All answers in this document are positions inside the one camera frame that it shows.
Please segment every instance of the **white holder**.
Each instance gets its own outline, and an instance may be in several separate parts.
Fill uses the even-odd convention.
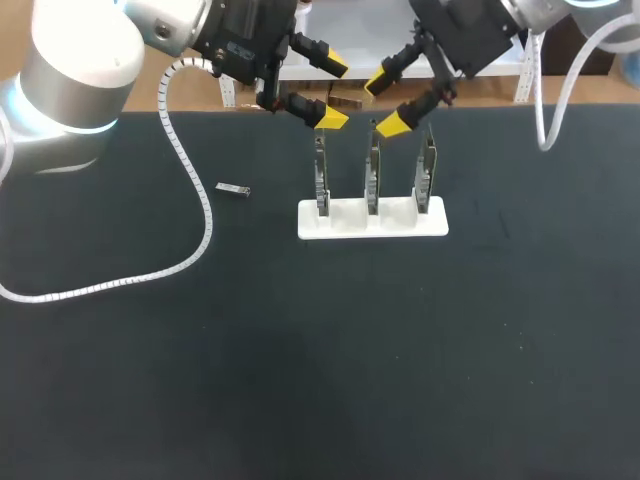
[[[328,217],[318,214],[316,200],[300,202],[300,239],[443,237],[449,233],[442,198],[431,197],[429,213],[421,214],[418,212],[415,189],[411,197],[381,197],[378,215],[369,215],[364,197],[329,201]]]

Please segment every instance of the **white cable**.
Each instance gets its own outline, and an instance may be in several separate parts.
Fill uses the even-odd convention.
[[[564,120],[564,114],[567,110],[567,105],[569,104],[569,98],[571,97],[573,88],[580,76],[582,67],[584,67],[584,64],[591,53],[593,53],[598,45],[612,33],[635,24],[637,24],[635,15],[624,15],[601,27],[591,36],[591,38],[589,38],[589,40],[587,40],[587,43],[584,44],[582,50],[580,50],[576,59],[573,61],[573,65],[571,65],[567,78],[562,85],[562,91],[558,98],[558,105],[553,116],[553,123],[551,124],[551,130],[549,131],[548,138],[546,138],[545,135],[544,112],[542,109],[542,65],[540,59],[541,41],[539,36],[529,32],[529,35],[531,35],[531,41],[533,42],[533,61],[535,69],[534,95],[536,127],[538,132],[538,145],[542,151],[546,152],[550,150],[556,143],[558,134],[560,133],[560,128],[562,127],[562,121]]]
[[[171,82],[171,79],[178,71],[182,70],[183,68],[190,68],[190,67],[196,67],[201,70],[205,70],[209,73],[213,72],[213,67],[211,65],[211,62],[203,59],[185,58],[183,60],[178,60],[177,62],[175,62],[171,67],[169,67],[169,69],[167,69],[167,71],[162,76],[162,80],[160,81],[160,89],[158,91],[158,112],[160,114],[160,120],[162,121],[162,126],[164,127],[164,130],[167,133],[167,136],[169,137],[171,144],[175,148],[176,153],[178,154],[178,157],[182,162],[182,165],[184,165],[184,168],[187,171],[189,178],[191,178],[191,181],[193,182],[193,186],[195,187],[196,191],[198,192],[198,196],[200,197],[200,202],[202,203],[202,210],[204,212],[205,229],[204,229],[204,236],[202,237],[202,241],[200,242],[200,246],[198,247],[198,249],[182,263],[179,263],[178,265],[175,265],[171,268],[167,268],[165,270],[149,273],[147,275],[121,278],[120,280],[113,280],[111,282],[100,283],[98,285],[80,288],[80,289],[72,290],[69,292],[50,293],[47,295],[37,295],[37,296],[18,295],[16,293],[10,292],[5,287],[0,285],[1,296],[3,296],[8,300],[12,300],[14,302],[20,302],[20,303],[57,302],[60,300],[66,300],[68,298],[79,297],[79,296],[88,295],[91,293],[101,292],[104,290],[110,290],[110,289],[122,287],[125,285],[132,285],[134,283],[144,283],[144,282],[150,282],[152,280],[158,280],[160,278],[166,278],[189,268],[191,265],[197,262],[200,259],[200,257],[202,257],[207,247],[209,246],[209,243],[211,242],[211,236],[213,233],[213,216],[211,214],[211,205],[209,203],[209,199],[207,198],[207,193],[205,191],[205,188],[202,185],[200,178],[198,177],[198,174],[193,168],[191,161],[189,161],[189,157],[187,156],[184,149],[182,148],[182,144],[180,143],[180,140],[178,140],[178,136],[176,135],[175,130],[173,129],[173,125],[171,124],[171,120],[169,119],[169,113],[167,111],[167,91],[169,89],[169,83]],[[9,131],[7,128],[8,122],[7,122],[7,125],[5,125],[4,122],[0,122],[0,124],[2,124],[2,129],[4,131],[5,137],[10,136],[7,134],[7,132]],[[5,152],[9,152],[9,151],[12,152],[13,150],[12,149],[9,150],[8,148],[5,147]],[[8,156],[7,154],[5,154],[5,157],[7,157],[9,160],[11,159],[11,157]]]

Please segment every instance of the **black table surface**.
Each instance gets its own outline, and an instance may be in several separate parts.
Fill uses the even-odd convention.
[[[362,192],[368,116],[328,135]],[[312,134],[287,116],[176,114],[213,243],[175,277],[0,302],[0,478],[637,479],[640,110],[432,117],[445,238],[303,242]],[[419,135],[383,151],[408,195]],[[250,186],[249,199],[214,191]],[[202,213],[152,114],[100,162],[0,192],[0,278],[46,293],[147,273]]]

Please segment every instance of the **robotic arm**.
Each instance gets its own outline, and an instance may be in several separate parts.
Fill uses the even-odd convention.
[[[629,14],[633,9],[640,10],[638,0],[633,2],[635,5],[632,5],[632,0],[409,0],[409,3],[417,17],[414,42],[397,55],[385,59],[365,88],[371,95],[380,95],[400,81],[402,72],[422,54],[431,64],[434,80],[422,97],[402,104],[378,124],[378,131],[385,137],[416,129],[420,120],[440,102],[451,105],[457,96],[452,70],[459,76],[473,78],[511,48],[511,38],[517,33],[529,30],[535,39],[570,14],[587,36],[594,35],[589,51],[581,52],[576,59],[574,66],[577,71],[572,73],[575,78],[595,46],[600,45],[615,53],[622,51],[620,46],[624,46],[626,51],[640,50],[638,22],[632,18],[606,29],[609,33],[615,32],[612,37],[619,37],[615,44],[609,43],[608,48],[602,44],[602,38],[596,41],[594,33],[607,21]],[[571,82],[566,85],[565,97],[568,100],[572,85]],[[557,130],[566,104],[559,102],[559,106],[559,122],[554,122]],[[540,102],[537,107],[539,125],[543,121],[541,109]],[[550,148],[555,141],[554,130],[553,140],[547,142],[543,139],[542,129],[540,145],[543,150]]]
[[[347,66],[324,42],[295,33],[297,0],[36,0],[31,45],[0,84],[14,147],[11,173],[70,171],[103,151],[142,68],[144,43],[171,56],[194,48],[222,74],[259,86],[258,104],[311,128],[347,117],[279,90],[289,47],[337,77]],[[0,129],[0,167],[7,140]]]

